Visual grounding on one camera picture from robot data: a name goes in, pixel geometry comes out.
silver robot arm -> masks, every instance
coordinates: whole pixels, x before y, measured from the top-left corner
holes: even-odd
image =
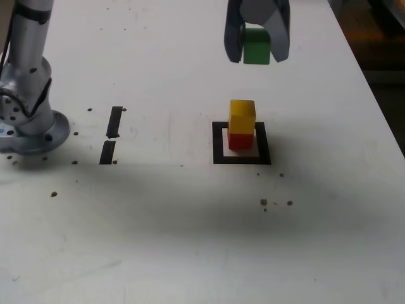
[[[0,152],[41,154],[69,135],[67,118],[49,104],[51,66],[42,56],[52,7],[53,0],[16,1],[0,76]]]

stacked blocks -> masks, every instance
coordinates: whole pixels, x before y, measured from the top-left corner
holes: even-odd
[[[228,147],[230,150],[252,148],[255,123],[254,101],[231,100],[228,121]]]

white table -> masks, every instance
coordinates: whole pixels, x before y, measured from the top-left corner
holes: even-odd
[[[0,157],[0,303],[404,303],[405,161],[327,1],[291,1],[270,66],[227,60],[226,8],[56,1],[72,135],[48,161]],[[255,100],[272,166],[213,165],[232,98]]]

block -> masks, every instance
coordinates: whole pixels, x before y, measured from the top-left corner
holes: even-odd
[[[265,29],[245,29],[243,63],[246,65],[269,65],[270,45],[270,36]]]
[[[256,110],[253,100],[231,100],[228,130],[233,134],[254,133]]]
[[[254,142],[254,134],[233,134],[228,129],[229,150],[251,149]]]

red block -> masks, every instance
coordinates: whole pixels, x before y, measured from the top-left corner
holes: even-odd
[[[229,150],[251,149],[254,142],[254,134],[233,134],[228,130]]]

